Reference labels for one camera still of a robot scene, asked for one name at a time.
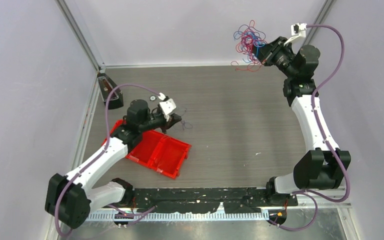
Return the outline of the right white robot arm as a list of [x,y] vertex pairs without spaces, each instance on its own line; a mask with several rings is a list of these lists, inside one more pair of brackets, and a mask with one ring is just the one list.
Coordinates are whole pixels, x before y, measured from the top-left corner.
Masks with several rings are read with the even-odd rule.
[[274,176],[266,183],[265,198],[279,205],[292,194],[305,190],[337,189],[351,163],[351,155],[341,150],[327,127],[320,108],[313,75],[321,55],[313,45],[302,46],[297,53],[285,37],[252,47],[253,56],[265,67],[275,66],[285,76],[283,95],[297,117],[306,153],[291,173]]

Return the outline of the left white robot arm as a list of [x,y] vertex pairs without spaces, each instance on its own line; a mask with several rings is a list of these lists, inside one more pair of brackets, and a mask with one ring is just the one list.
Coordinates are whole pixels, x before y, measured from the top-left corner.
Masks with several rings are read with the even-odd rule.
[[177,106],[172,98],[165,97],[150,110],[147,101],[133,100],[122,119],[122,124],[80,166],[65,175],[54,174],[48,183],[44,209],[72,229],[80,227],[89,214],[118,203],[128,207],[133,202],[132,186],[115,179],[104,186],[96,182],[119,160],[125,158],[143,140],[143,134],[161,129],[164,133],[181,121],[175,113]]

